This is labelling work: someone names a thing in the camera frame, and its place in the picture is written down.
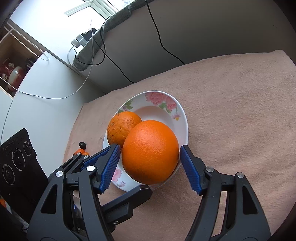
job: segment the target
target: screw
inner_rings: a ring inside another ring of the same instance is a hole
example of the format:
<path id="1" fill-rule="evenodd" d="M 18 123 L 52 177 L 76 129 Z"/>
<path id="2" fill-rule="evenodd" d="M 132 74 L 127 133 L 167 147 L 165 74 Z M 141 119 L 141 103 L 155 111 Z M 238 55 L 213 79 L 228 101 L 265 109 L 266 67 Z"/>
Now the screw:
<path id="1" fill-rule="evenodd" d="M 86 169 L 87 169 L 87 171 L 92 172 L 96 168 L 95 168 L 95 166 L 88 166 Z"/>
<path id="2" fill-rule="evenodd" d="M 63 172 L 62 171 L 58 171 L 58 172 L 56 172 L 56 176 L 57 177 L 61 177 L 63 175 Z"/>
<path id="3" fill-rule="evenodd" d="M 206 167 L 205 170 L 207 172 L 213 172 L 214 171 L 214 168 L 213 167 Z"/>
<path id="4" fill-rule="evenodd" d="M 244 174 L 243 174 L 242 172 L 238 172 L 238 173 L 237 173 L 237 176 L 238 176 L 239 178 L 244 178 Z"/>

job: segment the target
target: pink fabric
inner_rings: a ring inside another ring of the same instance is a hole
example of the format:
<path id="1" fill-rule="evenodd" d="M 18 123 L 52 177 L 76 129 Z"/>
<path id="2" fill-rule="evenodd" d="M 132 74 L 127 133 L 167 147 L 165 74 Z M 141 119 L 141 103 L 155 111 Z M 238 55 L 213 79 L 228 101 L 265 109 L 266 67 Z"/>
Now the pink fabric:
<path id="1" fill-rule="evenodd" d="M 280 50 L 210 58 L 113 91 L 83 106 L 65 160 L 80 141 L 90 154 L 101 150 L 118 108 L 150 90 L 167 92 L 181 103 L 195 156 L 221 173 L 245 173 L 275 232 L 296 201 L 296 67 L 290 58 Z M 99 199 L 104 204 L 123 193 L 110 184 Z M 112 235 L 118 241 L 184 240 L 200 200 L 180 167 Z M 223 193 L 215 234 L 224 208 Z"/>

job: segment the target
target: large orange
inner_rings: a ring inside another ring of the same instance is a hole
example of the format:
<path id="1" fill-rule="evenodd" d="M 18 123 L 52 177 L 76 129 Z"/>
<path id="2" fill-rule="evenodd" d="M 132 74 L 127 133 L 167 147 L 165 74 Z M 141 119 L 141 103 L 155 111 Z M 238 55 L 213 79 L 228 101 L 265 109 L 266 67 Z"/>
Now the large orange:
<path id="1" fill-rule="evenodd" d="M 109 122 L 107 128 L 107 139 L 109 145 L 119 144 L 121 148 L 131 131 L 137 124 L 142 122 L 141 118 L 134 112 L 124 111 L 116 114 Z"/>
<path id="2" fill-rule="evenodd" d="M 143 184 L 164 182 L 174 171 L 179 158 L 179 144 L 165 124 L 146 120 L 128 134 L 122 148 L 124 170 Z"/>

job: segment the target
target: circular lens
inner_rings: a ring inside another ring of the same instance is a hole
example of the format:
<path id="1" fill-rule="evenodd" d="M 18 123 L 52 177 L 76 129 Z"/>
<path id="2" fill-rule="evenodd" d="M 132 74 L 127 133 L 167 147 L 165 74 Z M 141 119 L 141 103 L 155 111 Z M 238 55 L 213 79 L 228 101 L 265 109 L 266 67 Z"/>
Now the circular lens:
<path id="1" fill-rule="evenodd" d="M 12 161 L 16 169 L 18 169 L 19 171 L 22 171 L 24 169 L 25 159 L 20 149 L 15 149 L 15 151 L 12 153 Z"/>
<path id="2" fill-rule="evenodd" d="M 9 165 L 7 165 L 7 164 L 3 165 L 2 174 L 3 174 L 3 177 L 4 177 L 5 181 L 7 182 L 7 184 L 9 184 L 9 185 L 14 184 L 15 174 L 13 172 L 13 169 Z"/>
<path id="3" fill-rule="evenodd" d="M 30 156 L 32 153 L 31 146 L 30 146 L 29 142 L 27 142 L 27 141 L 24 142 L 24 151 L 27 156 Z"/>

